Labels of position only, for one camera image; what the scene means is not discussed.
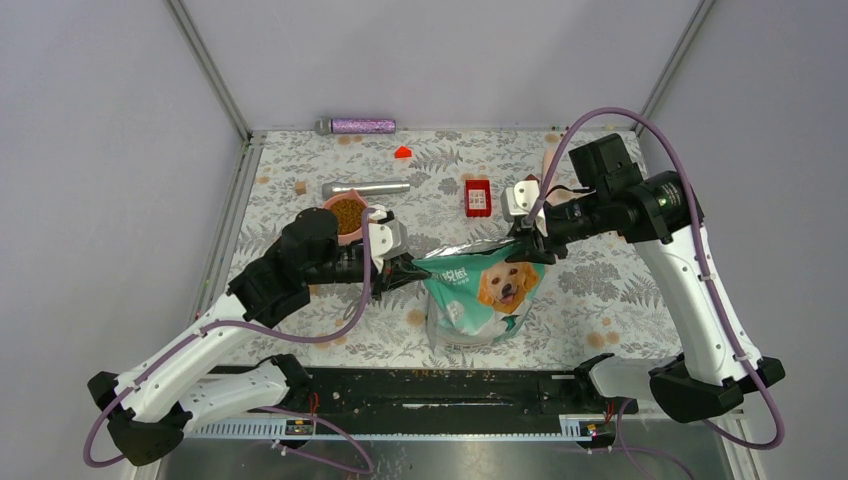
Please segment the green pet food bag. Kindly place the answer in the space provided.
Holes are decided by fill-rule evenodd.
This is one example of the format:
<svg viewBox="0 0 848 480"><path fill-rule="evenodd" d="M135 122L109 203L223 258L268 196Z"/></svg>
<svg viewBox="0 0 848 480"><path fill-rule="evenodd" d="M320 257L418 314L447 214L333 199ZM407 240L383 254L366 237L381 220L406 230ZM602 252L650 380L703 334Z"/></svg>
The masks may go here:
<svg viewBox="0 0 848 480"><path fill-rule="evenodd" d="M427 273L426 332L438 354L491 347L519 332L546 266L510 262L519 246L509 239L444 246L415 259Z"/></svg>

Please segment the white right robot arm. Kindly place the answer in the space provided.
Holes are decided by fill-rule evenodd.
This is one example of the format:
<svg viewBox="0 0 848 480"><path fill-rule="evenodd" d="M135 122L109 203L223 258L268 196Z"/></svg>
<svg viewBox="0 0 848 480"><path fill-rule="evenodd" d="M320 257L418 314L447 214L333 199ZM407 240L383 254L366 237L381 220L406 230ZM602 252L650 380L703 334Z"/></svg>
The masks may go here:
<svg viewBox="0 0 848 480"><path fill-rule="evenodd" d="M601 354L581 363L574 371L577 405L597 412L613 398L647 400L690 423L721 416L783 380L780 360L761 354L741 326L717 275L700 205L680 175L644 177L617 134L574 148L569 158L580 196L545 203L532 225L525 217L547 188L526 180L504 193L510 234L519 243L512 260L552 265L572 243L621 235L647 265L682 346L673 357Z"/></svg>

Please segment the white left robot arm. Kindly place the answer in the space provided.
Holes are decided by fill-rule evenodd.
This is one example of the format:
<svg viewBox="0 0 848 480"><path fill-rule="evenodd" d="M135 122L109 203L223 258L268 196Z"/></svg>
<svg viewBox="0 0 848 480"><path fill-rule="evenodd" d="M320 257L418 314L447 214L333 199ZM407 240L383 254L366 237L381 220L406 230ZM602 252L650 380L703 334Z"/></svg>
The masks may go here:
<svg viewBox="0 0 848 480"><path fill-rule="evenodd" d="M233 278L224 293L156 354L121 374L88 382L121 459L144 466L162 459L198 428L264 407L288 411L311 399L311 377L290 354L275 354L250 370L213 382L205 376L251 340L279 337L278 325L308 305L314 285L358 284L360 318L385 292L424 280L408 251L405 226L386 210L361 217L363 237L340 240L337 217L324 208L301 211L265 253Z"/></svg>

